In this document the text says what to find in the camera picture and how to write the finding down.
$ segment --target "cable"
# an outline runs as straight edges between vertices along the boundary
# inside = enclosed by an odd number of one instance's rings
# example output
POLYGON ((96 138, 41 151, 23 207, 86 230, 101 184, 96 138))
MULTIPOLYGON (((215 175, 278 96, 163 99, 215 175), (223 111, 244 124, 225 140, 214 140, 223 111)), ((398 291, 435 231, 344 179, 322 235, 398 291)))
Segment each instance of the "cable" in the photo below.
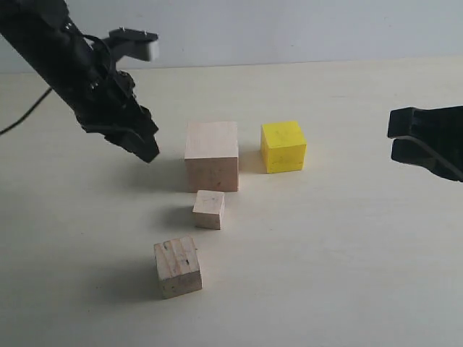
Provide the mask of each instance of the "cable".
POLYGON ((2 136, 3 134, 6 134, 7 132, 9 132, 10 130, 13 130, 15 127, 17 127, 18 125, 20 125, 23 121, 26 120, 26 118, 28 116, 30 116, 30 114, 32 112, 34 112, 34 110, 37 108, 37 106, 39 106, 43 100, 45 100, 45 98, 48 96, 48 94, 50 94, 51 92, 53 91, 53 89, 49 88, 46 90, 46 92, 41 96, 39 97, 39 99, 27 110, 26 113, 24 113, 24 116, 22 116, 21 118, 19 118, 15 123, 13 123, 12 125, 6 127, 5 129, 1 130, 0 131, 0 136, 2 136))
MULTIPOLYGON (((109 48, 109 46, 106 44, 106 42, 104 42, 103 40, 101 40, 100 38, 97 38, 96 36, 92 36, 92 35, 83 35, 83 34, 75 34, 75 33, 71 33, 71 34, 74 34, 76 36, 80 36, 82 38, 87 38, 88 40, 91 40, 93 41, 94 43, 97 43, 97 44, 100 44, 104 47, 104 49, 107 51, 108 53, 108 59, 109 59, 109 67, 108 67, 108 74, 106 75, 106 82, 107 80, 109 79, 109 77, 114 73, 114 71, 116 70, 116 64, 113 60, 113 57, 112 57, 112 54, 111 54, 111 49, 109 48)), ((19 118, 15 123, 9 125, 8 127, 6 127, 5 129, 3 130, 0 130, 0 136, 6 134, 7 132, 10 132, 11 130, 13 130, 15 127, 17 127, 18 125, 20 125, 23 121, 25 121, 30 115, 32 112, 34 112, 34 110, 42 103, 43 100, 45 100, 45 98, 53 91, 53 89, 49 88, 46 90, 46 92, 44 94, 42 94, 41 97, 39 97, 39 99, 37 99, 37 101, 27 110, 26 113, 24 113, 24 115, 19 118)))

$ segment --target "white wall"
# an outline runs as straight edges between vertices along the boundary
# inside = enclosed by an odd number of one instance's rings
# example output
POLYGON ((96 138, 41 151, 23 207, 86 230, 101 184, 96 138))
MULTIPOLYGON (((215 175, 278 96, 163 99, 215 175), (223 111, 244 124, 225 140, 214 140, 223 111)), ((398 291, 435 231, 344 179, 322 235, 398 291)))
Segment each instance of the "white wall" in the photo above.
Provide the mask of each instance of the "white wall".
MULTIPOLYGON (((68 0, 85 33, 160 35, 154 64, 184 67, 463 53, 461 0, 68 0)), ((0 72, 27 70, 1 39, 0 72)))

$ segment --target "wooden cube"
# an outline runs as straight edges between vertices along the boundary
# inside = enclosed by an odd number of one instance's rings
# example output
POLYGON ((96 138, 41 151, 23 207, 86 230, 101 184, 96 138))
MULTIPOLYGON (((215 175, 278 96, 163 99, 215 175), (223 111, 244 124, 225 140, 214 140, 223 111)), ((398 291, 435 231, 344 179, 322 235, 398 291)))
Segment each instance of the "wooden cube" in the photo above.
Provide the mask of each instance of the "wooden cube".
POLYGON ((296 121, 262 126, 260 151, 268 174, 302 170, 306 149, 307 142, 296 121))
POLYGON ((233 121, 189 123, 185 164, 192 192, 238 190, 238 127, 233 121))
POLYGON ((191 236, 154 245, 159 286, 165 299, 203 287, 196 247, 191 236))
POLYGON ((224 210, 225 194, 223 192, 211 192, 207 190, 199 190, 197 192, 193 208, 196 226, 207 229, 221 229, 224 210))

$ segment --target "wooden block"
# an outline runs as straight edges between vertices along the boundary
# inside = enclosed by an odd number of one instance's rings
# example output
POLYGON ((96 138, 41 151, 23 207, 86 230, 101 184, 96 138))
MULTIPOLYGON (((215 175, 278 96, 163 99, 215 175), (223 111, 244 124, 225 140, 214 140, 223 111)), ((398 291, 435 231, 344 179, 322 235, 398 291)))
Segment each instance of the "wooden block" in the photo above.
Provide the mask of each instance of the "wooden block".
POLYGON ((268 174, 302 170, 306 149, 307 142, 296 121, 262 126, 260 151, 268 174))
POLYGON ((207 190, 199 190, 197 192, 193 208, 196 226, 207 229, 221 229, 224 210, 225 194, 223 192, 211 192, 207 190))
POLYGON ((189 123, 185 164, 192 192, 237 192, 237 123, 189 123))
POLYGON ((203 287, 196 247, 191 236, 154 245, 159 286, 165 299, 203 287))

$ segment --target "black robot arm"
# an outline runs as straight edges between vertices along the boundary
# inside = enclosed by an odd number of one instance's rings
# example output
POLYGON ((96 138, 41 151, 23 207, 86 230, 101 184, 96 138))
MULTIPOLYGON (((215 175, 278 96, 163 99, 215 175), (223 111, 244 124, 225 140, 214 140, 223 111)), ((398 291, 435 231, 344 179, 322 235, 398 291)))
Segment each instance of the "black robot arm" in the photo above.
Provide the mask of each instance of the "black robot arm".
POLYGON ((138 104, 131 76, 116 70, 123 56, 150 60, 156 34, 120 28, 104 39, 83 35, 64 0, 0 0, 0 34, 72 108, 86 132, 104 135, 147 163, 159 154, 150 111, 138 104))

